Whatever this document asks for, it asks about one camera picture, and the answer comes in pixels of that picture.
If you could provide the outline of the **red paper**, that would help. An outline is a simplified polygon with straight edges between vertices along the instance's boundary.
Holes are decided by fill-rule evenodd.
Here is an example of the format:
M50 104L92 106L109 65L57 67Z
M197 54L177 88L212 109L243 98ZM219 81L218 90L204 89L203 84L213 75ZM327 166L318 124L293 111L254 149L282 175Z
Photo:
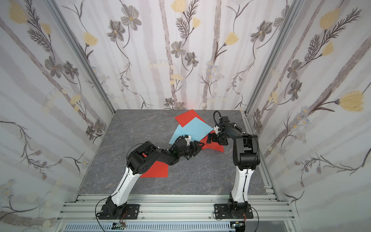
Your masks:
M181 127L186 126L189 122L191 122L194 118L198 118L202 122L205 122L200 115L198 115L193 109L178 115L175 117L175 120L179 123Z
M156 161L141 178L167 178L169 165Z
M200 140L200 143L204 143L204 146L202 147L202 150L205 149L212 149L219 152L224 152L224 147L222 145L219 145L216 142L207 143L208 136L205 136L203 139Z

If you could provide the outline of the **light blue paper top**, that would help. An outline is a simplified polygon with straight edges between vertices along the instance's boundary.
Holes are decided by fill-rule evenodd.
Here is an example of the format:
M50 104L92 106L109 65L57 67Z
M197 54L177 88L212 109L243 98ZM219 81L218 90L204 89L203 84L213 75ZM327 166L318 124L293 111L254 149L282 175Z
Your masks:
M192 141L201 141L205 138L213 128L200 120L199 118L194 118L188 124L181 128L181 135L191 136Z

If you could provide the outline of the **light blue paper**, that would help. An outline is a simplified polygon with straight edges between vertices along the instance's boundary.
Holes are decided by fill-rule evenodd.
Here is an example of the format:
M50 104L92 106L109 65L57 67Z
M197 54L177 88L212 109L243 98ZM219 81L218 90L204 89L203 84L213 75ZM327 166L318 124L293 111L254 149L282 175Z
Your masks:
M184 136L186 135L186 133L183 131L183 127L181 125L178 125L178 127L176 128L173 136L171 137L170 141L169 141L169 144L172 145L175 143L176 139L180 136Z
M191 136L192 141L201 141L205 138L213 128L200 120L199 118L194 118L188 124L181 128L181 135Z

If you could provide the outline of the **red paper back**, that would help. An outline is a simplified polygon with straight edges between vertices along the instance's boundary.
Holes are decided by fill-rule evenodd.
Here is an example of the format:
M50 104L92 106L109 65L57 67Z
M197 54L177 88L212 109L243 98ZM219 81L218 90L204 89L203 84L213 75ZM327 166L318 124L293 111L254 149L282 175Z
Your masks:
M198 115L193 109L178 115L175 117L175 120L179 123L181 127L186 126L189 122L191 122L194 118L198 118L202 122L205 122L200 115Z

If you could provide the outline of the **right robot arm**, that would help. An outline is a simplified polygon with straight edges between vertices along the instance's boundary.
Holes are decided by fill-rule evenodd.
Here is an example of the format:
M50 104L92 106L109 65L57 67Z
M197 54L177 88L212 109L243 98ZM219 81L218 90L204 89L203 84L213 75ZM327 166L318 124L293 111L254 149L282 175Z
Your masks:
M258 136L246 133L217 110L213 113L213 120L214 132L208 134L207 144L227 146L228 140L231 139L232 159L236 166L235 182L229 199L224 208L216 207L215 218L253 218L251 205L248 203L248 189L251 177L260 164Z

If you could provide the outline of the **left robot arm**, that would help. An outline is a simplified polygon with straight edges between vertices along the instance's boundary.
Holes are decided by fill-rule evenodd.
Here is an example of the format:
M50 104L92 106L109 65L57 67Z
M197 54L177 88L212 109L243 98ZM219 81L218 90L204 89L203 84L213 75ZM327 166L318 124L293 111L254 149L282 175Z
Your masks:
M98 219L124 219L131 209L127 205L128 196L135 183L143 174L158 161L169 166L179 162L181 157L190 159L202 151L205 143L192 141L191 137L179 136L169 149L162 149L146 141L127 155L127 166L124 175L115 189L107 198Z

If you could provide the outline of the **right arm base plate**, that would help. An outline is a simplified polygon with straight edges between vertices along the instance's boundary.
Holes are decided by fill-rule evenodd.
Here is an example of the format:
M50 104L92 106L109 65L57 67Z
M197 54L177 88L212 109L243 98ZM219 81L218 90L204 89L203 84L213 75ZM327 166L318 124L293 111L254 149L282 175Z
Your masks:
M253 219L254 215L250 204L237 203L233 206L214 204L214 217L216 219Z

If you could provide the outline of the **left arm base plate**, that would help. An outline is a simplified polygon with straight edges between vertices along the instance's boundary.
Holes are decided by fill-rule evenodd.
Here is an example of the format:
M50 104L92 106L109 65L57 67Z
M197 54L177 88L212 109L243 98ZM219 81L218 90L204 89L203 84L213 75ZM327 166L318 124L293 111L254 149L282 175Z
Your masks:
M103 205L98 214L99 219L137 219L140 210L139 204L124 204L118 207Z

